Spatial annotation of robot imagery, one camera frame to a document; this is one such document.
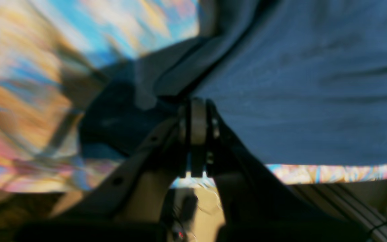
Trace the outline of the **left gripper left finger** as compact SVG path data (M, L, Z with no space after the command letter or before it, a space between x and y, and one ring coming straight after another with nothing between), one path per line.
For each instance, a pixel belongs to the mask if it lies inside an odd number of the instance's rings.
M208 102L195 98L160 123L99 187L52 219L24 225L17 242L166 242L159 223L167 190L178 178L203 177Z

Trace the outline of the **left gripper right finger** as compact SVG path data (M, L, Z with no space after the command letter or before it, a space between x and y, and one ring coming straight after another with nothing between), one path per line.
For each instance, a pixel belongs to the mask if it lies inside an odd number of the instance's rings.
M240 141L206 102L206 165L225 217L218 242L366 242L360 225L333 218L300 199Z

